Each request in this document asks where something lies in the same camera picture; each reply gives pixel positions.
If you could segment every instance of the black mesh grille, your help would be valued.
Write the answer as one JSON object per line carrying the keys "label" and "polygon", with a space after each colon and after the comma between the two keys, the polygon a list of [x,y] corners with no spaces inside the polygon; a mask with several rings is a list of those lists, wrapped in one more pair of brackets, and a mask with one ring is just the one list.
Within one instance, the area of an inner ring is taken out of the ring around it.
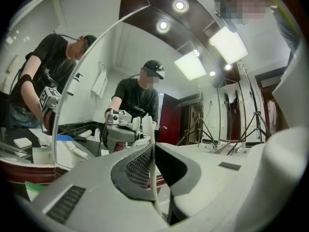
{"label": "black mesh grille", "polygon": [[146,189],[149,182],[149,172],[152,164],[152,148],[130,161],[125,167],[127,178],[134,184]]}

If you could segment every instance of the jeans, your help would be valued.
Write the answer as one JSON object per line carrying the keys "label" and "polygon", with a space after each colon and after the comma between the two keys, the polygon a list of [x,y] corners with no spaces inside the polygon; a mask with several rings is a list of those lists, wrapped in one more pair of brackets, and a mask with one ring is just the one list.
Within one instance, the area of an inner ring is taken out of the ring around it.
{"label": "jeans", "polygon": [[9,105],[8,126],[14,128],[40,128],[41,123],[36,116],[25,109],[25,107],[15,104]]}

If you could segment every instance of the black t-shirt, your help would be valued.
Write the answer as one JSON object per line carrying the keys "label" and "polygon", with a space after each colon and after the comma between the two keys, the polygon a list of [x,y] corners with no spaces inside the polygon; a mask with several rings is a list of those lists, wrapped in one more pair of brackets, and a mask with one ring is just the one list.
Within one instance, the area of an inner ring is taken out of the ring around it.
{"label": "black t-shirt", "polygon": [[159,117],[159,96],[155,89],[143,89],[137,79],[122,80],[115,91],[113,97],[119,97],[122,102],[120,110],[126,110],[134,117],[133,107],[141,108],[152,117],[154,122],[158,122]]}
{"label": "black t-shirt", "polygon": [[[57,90],[62,93],[75,66],[75,61],[66,58],[67,45],[68,42],[64,38],[54,33],[46,36],[33,52],[26,55],[26,61],[21,72],[31,56],[37,56],[41,60],[41,64],[33,77],[33,86],[39,97],[46,85],[44,73],[48,73],[58,83]],[[12,90],[11,102],[27,108],[21,96],[18,82]]]}

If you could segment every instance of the elbow strap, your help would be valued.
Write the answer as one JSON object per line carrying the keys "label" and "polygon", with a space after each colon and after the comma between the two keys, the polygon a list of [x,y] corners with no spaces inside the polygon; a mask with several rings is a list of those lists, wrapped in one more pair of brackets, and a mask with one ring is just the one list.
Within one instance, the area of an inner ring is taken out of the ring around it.
{"label": "elbow strap", "polygon": [[21,89],[23,83],[26,82],[26,81],[29,81],[29,82],[33,83],[33,82],[32,82],[32,78],[31,78],[30,75],[28,75],[28,74],[23,75],[23,76],[19,79],[19,87],[20,87],[20,89]]}

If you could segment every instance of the towel ring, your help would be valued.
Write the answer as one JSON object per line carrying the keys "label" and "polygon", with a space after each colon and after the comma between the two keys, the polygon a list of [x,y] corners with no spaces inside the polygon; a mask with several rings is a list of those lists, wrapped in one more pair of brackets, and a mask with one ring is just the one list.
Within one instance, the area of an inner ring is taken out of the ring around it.
{"label": "towel ring", "polygon": [[99,62],[98,68],[100,69],[101,72],[104,72],[105,71],[105,64],[103,62]]}

